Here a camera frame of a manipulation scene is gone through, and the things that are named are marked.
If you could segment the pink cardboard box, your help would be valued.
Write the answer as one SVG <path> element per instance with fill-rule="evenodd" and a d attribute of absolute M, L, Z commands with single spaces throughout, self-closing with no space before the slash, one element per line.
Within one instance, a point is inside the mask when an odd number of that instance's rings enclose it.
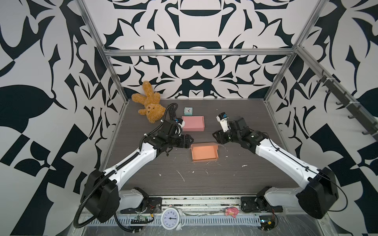
<path fill-rule="evenodd" d="M 182 116 L 184 132 L 203 132 L 205 130 L 204 116 Z"/>

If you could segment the orange cardboard box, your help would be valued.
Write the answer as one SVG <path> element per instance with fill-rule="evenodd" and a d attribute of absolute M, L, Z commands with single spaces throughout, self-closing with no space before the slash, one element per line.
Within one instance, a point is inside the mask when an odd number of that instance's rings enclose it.
<path fill-rule="evenodd" d="M 216 143 L 197 143 L 191 145 L 193 162 L 217 161 L 219 145 Z"/>

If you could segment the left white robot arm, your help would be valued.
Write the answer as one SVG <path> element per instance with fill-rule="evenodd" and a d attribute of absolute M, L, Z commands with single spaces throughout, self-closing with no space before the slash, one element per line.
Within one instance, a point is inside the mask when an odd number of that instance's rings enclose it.
<path fill-rule="evenodd" d="M 190 148 L 194 139 L 183 134 L 185 125 L 182 119 L 165 120 L 155 130 L 144 134 L 138 148 L 122 161 L 104 171 L 91 172 L 73 226 L 82 228 L 95 219 L 103 223 L 119 210 L 142 207 L 148 197 L 144 191 L 133 188 L 120 194 L 120 190 L 136 172 L 160 154 L 168 154 L 173 148 Z"/>

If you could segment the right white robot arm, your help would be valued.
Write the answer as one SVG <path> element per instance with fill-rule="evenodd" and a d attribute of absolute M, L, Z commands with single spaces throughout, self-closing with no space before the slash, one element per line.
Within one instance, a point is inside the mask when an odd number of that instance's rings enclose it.
<path fill-rule="evenodd" d="M 336 176 L 319 169 L 277 145 L 266 132 L 250 129 L 243 118 L 229 121 L 226 113 L 216 117 L 221 129 L 213 133 L 218 144 L 238 143 L 242 148 L 269 161 L 291 177 L 297 188 L 265 187 L 259 195 L 272 207 L 300 208 L 315 219 L 322 219 L 339 199 L 342 189 Z"/>

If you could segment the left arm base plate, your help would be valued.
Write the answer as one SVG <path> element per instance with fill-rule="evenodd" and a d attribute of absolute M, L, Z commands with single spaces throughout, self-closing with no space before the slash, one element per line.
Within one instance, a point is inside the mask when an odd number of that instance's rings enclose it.
<path fill-rule="evenodd" d="M 162 205 L 161 197 L 144 198 L 137 208 L 126 208 L 120 211 L 121 214 L 149 213 L 153 207 L 160 208 Z"/>

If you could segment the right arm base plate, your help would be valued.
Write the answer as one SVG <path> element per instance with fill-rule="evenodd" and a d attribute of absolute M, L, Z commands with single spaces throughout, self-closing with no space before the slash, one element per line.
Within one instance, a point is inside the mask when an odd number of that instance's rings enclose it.
<path fill-rule="evenodd" d="M 271 206 L 264 197 L 241 197 L 240 209 L 244 213 L 282 213 L 282 206 Z"/>

